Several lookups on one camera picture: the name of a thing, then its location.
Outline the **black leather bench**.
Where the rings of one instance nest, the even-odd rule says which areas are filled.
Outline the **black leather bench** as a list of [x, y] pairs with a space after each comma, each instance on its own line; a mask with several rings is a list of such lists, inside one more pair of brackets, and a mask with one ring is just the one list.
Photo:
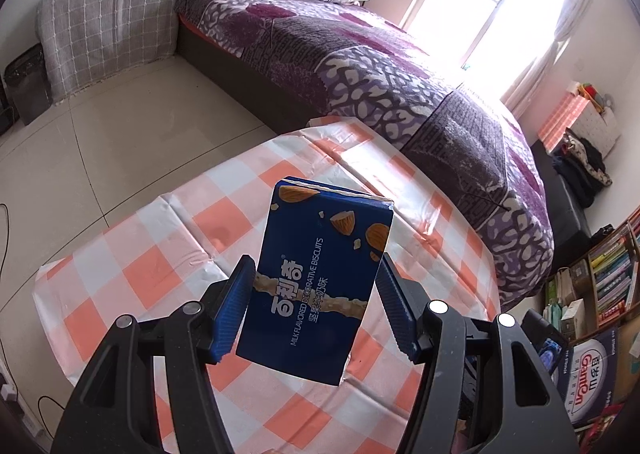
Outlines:
[[569, 266], [589, 249], [590, 228], [582, 207], [570, 186], [552, 166], [552, 158], [541, 141], [533, 143], [532, 150], [538, 173], [544, 183], [546, 204], [554, 240], [551, 273]]

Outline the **window with white frame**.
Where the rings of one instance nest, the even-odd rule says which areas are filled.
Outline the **window with white frame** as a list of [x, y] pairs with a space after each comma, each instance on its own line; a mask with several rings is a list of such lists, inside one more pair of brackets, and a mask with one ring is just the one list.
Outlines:
[[417, 0], [405, 30], [462, 80], [502, 97], [544, 51], [564, 0]]

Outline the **purple patterned bed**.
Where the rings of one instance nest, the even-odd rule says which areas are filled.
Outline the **purple patterned bed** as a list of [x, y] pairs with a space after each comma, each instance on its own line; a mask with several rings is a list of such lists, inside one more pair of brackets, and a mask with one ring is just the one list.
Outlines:
[[514, 307], [548, 274], [544, 183], [501, 102], [438, 71], [359, 6], [318, 0], [177, 0], [178, 52], [278, 133], [355, 118], [429, 177], [494, 256]]

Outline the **brown cardboard box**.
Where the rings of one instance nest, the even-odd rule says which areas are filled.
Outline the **brown cardboard box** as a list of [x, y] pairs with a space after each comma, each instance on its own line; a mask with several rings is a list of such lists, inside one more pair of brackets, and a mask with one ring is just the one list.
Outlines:
[[639, 380], [639, 330], [638, 317], [618, 329], [614, 403], [625, 401]]

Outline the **lower Ganten water carton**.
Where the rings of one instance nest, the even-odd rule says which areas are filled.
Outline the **lower Ganten water carton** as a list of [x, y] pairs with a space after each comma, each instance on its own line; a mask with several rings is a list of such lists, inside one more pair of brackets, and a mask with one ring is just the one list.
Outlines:
[[612, 404], [617, 370], [617, 328], [569, 348], [555, 383], [574, 427], [584, 426]]

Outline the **pile of folded clothes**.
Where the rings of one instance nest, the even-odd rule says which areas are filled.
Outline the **pile of folded clothes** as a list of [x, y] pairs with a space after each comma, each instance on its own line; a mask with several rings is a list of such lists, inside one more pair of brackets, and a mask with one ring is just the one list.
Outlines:
[[613, 184], [600, 151], [571, 129], [565, 130], [551, 157], [553, 168], [582, 209], [589, 208], [596, 196]]

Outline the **pink white curtain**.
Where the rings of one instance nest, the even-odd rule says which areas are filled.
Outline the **pink white curtain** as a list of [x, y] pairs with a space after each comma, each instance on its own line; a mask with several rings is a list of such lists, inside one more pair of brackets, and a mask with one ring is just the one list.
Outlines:
[[525, 114], [533, 104], [535, 96], [560, 57], [563, 47], [574, 36], [591, 4], [592, 0], [564, 0], [558, 19], [555, 21], [552, 38], [544, 44], [544, 51], [524, 68], [501, 97], [501, 102], [515, 119]]

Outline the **orange checkered tablecloth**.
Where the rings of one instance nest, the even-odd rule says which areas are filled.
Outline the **orange checkered tablecloth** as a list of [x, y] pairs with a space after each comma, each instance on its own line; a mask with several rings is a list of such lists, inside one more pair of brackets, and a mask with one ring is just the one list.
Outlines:
[[[117, 316], [165, 316], [228, 277], [241, 255], [258, 255], [282, 177], [390, 199], [386, 249], [397, 270], [464, 315], [498, 313], [494, 259], [454, 204], [382, 136], [330, 119], [222, 162], [43, 266], [35, 306], [67, 379], [76, 382]], [[209, 370], [240, 453], [394, 452], [420, 374], [399, 352], [378, 300], [368, 305], [341, 385], [305, 382], [234, 354]]]

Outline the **blue biscuit box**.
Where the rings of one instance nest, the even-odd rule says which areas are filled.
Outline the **blue biscuit box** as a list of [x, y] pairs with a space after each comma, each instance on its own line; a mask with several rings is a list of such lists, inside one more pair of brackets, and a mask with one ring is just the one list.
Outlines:
[[391, 200], [356, 189], [300, 177], [274, 185], [238, 356], [338, 385], [393, 216]]

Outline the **grey checked cloth chair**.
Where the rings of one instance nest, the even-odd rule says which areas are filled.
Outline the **grey checked cloth chair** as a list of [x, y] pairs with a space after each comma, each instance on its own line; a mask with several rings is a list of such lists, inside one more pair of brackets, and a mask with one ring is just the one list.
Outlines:
[[40, 0], [36, 32], [59, 102], [175, 53], [176, 0]]

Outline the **white drawer cabinet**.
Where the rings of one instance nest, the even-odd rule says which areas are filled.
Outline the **white drawer cabinet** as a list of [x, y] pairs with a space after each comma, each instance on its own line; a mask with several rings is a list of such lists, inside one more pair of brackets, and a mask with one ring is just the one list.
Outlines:
[[538, 131], [538, 139], [550, 153], [558, 146], [562, 136], [570, 129], [586, 139], [605, 158], [620, 138], [620, 128], [614, 112], [605, 108], [598, 113], [591, 100], [566, 93], [552, 114]]

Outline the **wooden bookshelf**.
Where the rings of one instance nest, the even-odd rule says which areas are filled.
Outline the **wooden bookshelf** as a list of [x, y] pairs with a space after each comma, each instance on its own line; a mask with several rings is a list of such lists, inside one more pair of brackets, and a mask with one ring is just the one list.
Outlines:
[[542, 314], [571, 344], [639, 317], [639, 212], [550, 277]]

